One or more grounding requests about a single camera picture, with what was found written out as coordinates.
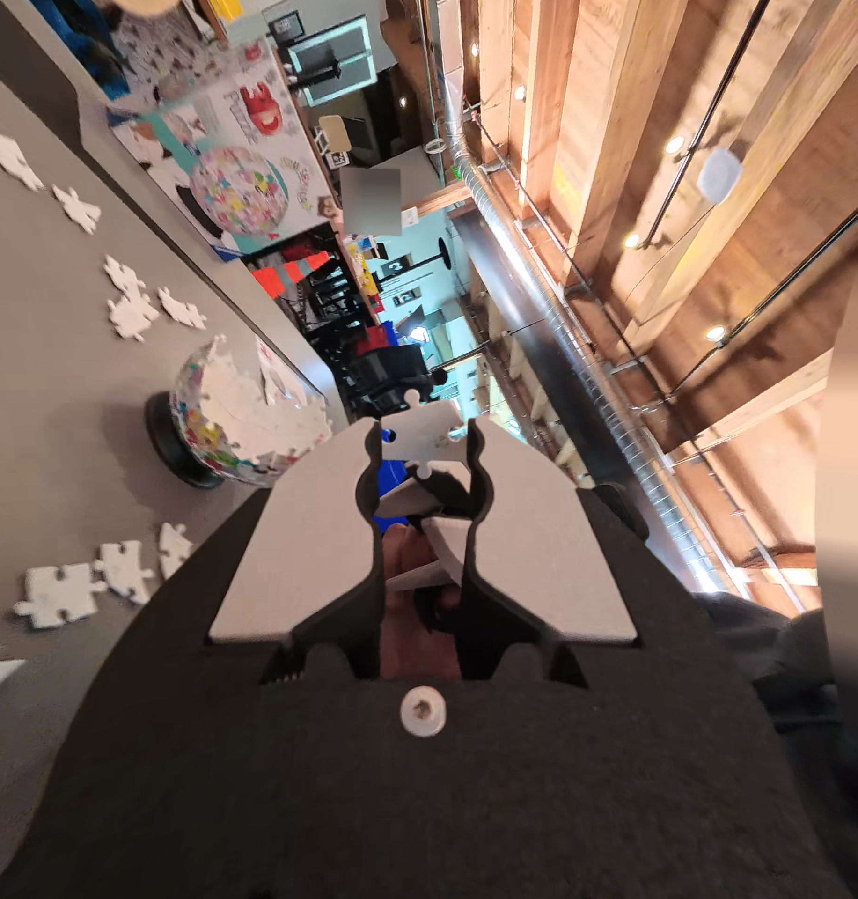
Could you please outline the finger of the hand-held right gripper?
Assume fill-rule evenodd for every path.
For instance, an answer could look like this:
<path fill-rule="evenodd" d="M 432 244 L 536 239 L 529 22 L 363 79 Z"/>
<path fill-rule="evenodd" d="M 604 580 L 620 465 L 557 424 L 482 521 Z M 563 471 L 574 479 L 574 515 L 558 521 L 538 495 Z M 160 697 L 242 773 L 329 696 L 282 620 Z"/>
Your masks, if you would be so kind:
<path fill-rule="evenodd" d="M 431 516 L 423 519 L 423 534 L 428 540 L 435 560 L 420 575 L 420 588 L 461 587 L 472 522 L 455 516 Z"/>
<path fill-rule="evenodd" d="M 383 519 L 424 519 L 432 516 L 472 517 L 471 475 L 468 471 L 432 471 L 420 478 L 415 471 L 379 501 Z"/>

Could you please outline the partly built white puzzle ball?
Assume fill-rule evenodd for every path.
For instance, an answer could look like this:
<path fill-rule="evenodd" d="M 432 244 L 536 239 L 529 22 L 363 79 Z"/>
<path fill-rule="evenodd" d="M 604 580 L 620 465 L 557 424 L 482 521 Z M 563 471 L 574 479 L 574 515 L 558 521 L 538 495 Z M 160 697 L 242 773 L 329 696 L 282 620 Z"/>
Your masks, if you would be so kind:
<path fill-rule="evenodd" d="M 169 393 L 173 424 L 193 458 L 220 478 L 271 488 L 332 438 L 324 398 L 255 339 L 254 373 L 215 335 L 191 354 Z"/>

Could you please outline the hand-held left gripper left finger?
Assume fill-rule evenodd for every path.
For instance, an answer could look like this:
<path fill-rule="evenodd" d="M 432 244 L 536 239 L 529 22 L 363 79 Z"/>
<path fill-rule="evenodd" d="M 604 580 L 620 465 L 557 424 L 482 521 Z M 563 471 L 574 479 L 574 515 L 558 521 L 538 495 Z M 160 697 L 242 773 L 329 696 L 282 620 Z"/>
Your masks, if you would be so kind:
<path fill-rule="evenodd" d="M 294 657 L 330 644 L 351 661 L 378 660 L 383 446 L 379 423 L 363 419 L 278 479 L 210 626 L 212 643 L 277 644 Z"/>

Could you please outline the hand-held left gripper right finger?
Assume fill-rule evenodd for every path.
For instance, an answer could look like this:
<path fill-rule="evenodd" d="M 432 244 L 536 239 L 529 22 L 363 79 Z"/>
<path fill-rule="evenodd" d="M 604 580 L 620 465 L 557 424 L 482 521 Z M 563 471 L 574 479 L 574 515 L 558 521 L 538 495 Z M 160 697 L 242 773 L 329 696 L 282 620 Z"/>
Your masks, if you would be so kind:
<path fill-rule="evenodd" d="M 465 638 L 495 652 L 634 644 L 635 623 L 569 477 L 489 418 L 469 421 L 467 462 Z"/>

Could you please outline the black office chair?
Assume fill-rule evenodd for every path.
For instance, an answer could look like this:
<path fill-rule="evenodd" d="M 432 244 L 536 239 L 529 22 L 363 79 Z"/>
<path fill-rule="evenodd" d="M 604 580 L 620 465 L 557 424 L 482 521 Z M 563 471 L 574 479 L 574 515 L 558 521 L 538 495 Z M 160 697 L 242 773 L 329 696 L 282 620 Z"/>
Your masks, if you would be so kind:
<path fill-rule="evenodd" d="M 415 390 L 429 402 L 433 390 L 447 384 L 445 368 L 428 368 L 418 345 L 380 347 L 354 355 L 352 346 L 318 346 L 333 373 L 345 408 L 353 420 L 382 418 L 407 408 L 404 395 Z"/>

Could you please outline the orange object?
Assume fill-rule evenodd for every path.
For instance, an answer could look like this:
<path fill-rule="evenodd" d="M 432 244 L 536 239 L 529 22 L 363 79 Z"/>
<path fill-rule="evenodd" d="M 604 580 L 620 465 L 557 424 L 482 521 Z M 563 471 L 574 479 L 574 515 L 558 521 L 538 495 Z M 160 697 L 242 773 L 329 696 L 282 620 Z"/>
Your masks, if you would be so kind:
<path fill-rule="evenodd" d="M 296 295 L 300 283 L 329 263 L 337 261 L 333 253 L 313 253 L 287 260 L 280 252 L 267 253 L 250 266 L 251 274 L 270 299 Z"/>

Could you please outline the white ceiling lamp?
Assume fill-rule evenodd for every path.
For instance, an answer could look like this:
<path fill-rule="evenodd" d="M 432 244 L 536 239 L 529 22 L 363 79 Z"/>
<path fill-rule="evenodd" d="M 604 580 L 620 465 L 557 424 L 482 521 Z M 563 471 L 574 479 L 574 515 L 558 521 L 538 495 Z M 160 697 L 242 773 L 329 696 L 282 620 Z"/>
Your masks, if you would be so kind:
<path fill-rule="evenodd" d="M 697 190 L 707 203 L 726 201 L 741 177 L 742 162 L 729 148 L 718 147 L 706 158 L 697 176 Z"/>

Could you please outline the colourful puzzle ball box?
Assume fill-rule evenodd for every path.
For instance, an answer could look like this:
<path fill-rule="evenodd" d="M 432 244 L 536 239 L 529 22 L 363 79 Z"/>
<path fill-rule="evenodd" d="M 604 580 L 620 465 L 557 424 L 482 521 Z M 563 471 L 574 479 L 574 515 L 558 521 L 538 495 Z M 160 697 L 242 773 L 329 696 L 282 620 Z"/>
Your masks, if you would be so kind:
<path fill-rule="evenodd" d="M 223 262 L 340 214 L 284 71 L 266 39 L 232 48 L 214 73 L 114 137 Z"/>

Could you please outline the puzzle pieces group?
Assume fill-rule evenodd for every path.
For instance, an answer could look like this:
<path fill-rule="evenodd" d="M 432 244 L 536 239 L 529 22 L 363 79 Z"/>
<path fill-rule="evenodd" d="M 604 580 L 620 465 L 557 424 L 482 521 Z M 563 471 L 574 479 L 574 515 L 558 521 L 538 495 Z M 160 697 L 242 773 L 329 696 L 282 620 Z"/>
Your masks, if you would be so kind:
<path fill-rule="evenodd" d="M 54 184 L 44 184 L 30 167 L 16 140 L 1 132 L 0 167 L 30 191 L 52 196 L 65 215 L 86 235 L 96 234 L 102 210 L 83 201 L 74 188 L 63 190 Z M 207 318 L 198 308 L 177 300 L 167 287 L 160 287 L 156 291 L 160 306 L 160 309 L 156 309 L 147 295 L 145 283 L 130 266 L 118 262 L 111 255 L 105 255 L 103 271 L 120 294 L 118 299 L 107 301 L 110 325 L 120 338 L 144 342 L 145 332 L 162 312 L 187 328 L 200 331 L 206 329 Z"/>

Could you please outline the silver ventilation duct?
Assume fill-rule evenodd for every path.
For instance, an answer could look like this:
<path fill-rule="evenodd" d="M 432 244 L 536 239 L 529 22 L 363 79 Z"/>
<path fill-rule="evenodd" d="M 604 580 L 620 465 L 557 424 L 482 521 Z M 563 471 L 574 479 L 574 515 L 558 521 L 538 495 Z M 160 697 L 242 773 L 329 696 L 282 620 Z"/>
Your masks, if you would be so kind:
<path fill-rule="evenodd" d="M 441 80 L 446 141 L 459 185 L 476 210 L 466 210 L 457 231 L 504 326 L 534 370 L 547 401 L 590 477 L 625 487 L 645 517 L 664 563 L 691 590 L 752 597 L 744 578 L 724 558 L 715 537 L 637 417 L 614 389 L 578 319 L 551 288 L 501 197 L 468 147 L 463 132 L 463 88 Z"/>

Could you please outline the person's right hand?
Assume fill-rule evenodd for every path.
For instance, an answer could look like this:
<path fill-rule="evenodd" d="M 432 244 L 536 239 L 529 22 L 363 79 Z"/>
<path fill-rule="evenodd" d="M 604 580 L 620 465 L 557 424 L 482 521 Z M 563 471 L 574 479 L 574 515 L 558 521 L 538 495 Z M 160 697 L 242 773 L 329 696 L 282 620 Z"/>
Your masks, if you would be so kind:
<path fill-rule="evenodd" d="M 386 578 L 407 574 L 435 561 L 427 539 L 410 525 L 396 523 L 383 536 Z M 444 635 L 428 631 L 415 610 L 412 590 L 387 591 L 380 627 L 379 676 L 385 680 L 440 678 Z"/>

